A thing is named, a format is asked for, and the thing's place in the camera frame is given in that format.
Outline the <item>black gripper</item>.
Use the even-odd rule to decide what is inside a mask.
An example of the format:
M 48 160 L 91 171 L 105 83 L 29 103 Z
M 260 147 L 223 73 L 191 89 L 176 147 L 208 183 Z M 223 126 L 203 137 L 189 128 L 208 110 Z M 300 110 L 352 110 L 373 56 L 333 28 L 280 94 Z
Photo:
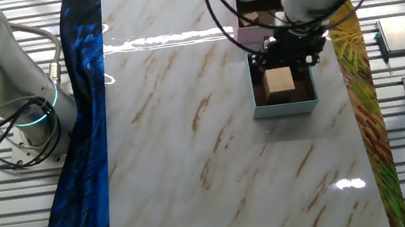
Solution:
M 260 53 L 249 55 L 250 65 L 260 70 L 297 64 L 315 66 L 326 43 L 324 32 L 323 27 L 306 35 L 277 32 L 265 39 Z

